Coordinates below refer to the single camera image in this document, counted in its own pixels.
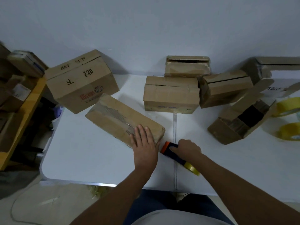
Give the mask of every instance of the yellow shelf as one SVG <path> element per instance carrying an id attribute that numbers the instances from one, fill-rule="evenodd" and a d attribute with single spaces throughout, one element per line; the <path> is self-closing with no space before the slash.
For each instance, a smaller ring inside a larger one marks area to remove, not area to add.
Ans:
<path id="1" fill-rule="evenodd" d="M 15 139 L 13 141 L 13 145 L 11 146 L 10 150 L 8 152 L 0 152 L 0 170 L 4 170 L 7 166 L 7 163 L 9 162 L 9 159 L 11 158 L 13 151 L 15 150 L 16 146 L 18 145 L 24 130 L 26 129 L 38 103 L 40 102 L 40 99 L 42 97 L 42 94 L 44 92 L 44 89 L 46 87 L 46 79 L 45 78 L 39 78 L 36 79 L 37 84 L 35 88 L 32 90 L 32 92 L 29 94 L 27 99 L 24 101 L 21 108 L 18 110 L 18 113 L 23 114 L 23 119 L 21 121 L 20 127 L 17 131 L 17 134 L 15 136 Z"/>

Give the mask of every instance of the packing tape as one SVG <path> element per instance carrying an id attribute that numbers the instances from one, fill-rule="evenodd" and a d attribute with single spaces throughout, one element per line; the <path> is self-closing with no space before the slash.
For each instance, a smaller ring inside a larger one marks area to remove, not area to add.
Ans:
<path id="1" fill-rule="evenodd" d="M 300 141 L 300 122 L 281 126 L 279 129 L 279 137 L 283 140 Z"/>
<path id="2" fill-rule="evenodd" d="M 184 167 L 186 169 L 188 169 L 189 171 L 191 171 L 192 173 L 194 173 L 195 175 L 199 176 L 200 175 L 200 172 L 196 170 L 195 167 L 192 166 L 192 164 L 190 164 L 189 162 L 186 162 Z"/>
<path id="3" fill-rule="evenodd" d="M 277 103 L 277 111 L 273 117 L 282 117 L 300 111 L 300 97 L 289 98 Z"/>

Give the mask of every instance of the blue jeans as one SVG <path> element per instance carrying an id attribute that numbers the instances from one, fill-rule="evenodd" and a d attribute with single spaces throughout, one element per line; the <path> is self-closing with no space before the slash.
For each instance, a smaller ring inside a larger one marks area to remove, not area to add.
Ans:
<path id="1" fill-rule="evenodd" d="M 140 197 L 133 202 L 123 225 L 130 225 L 142 216 L 162 209 L 205 215 L 234 225 L 206 195 L 190 193 L 177 203 L 171 192 L 158 190 L 142 190 Z"/>

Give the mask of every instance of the forearm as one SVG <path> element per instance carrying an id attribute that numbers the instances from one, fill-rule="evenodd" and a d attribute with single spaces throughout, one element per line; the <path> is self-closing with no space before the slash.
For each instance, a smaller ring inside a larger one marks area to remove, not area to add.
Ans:
<path id="1" fill-rule="evenodd" d="M 106 196 L 87 208 L 71 225 L 122 224 L 133 201 L 150 176 L 151 174 L 134 170 Z"/>
<path id="2" fill-rule="evenodd" d="M 239 225 L 294 224 L 300 213 L 199 153 L 191 164 L 217 192 Z"/>

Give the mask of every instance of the wall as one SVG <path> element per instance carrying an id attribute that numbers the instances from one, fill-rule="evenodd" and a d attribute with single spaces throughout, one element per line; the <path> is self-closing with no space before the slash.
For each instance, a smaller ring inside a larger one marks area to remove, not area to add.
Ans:
<path id="1" fill-rule="evenodd" d="M 98 49 L 115 73 L 163 74 L 167 55 L 212 71 L 254 55 L 300 56 L 300 0 L 1 0 L 0 40 L 50 67 Z"/>

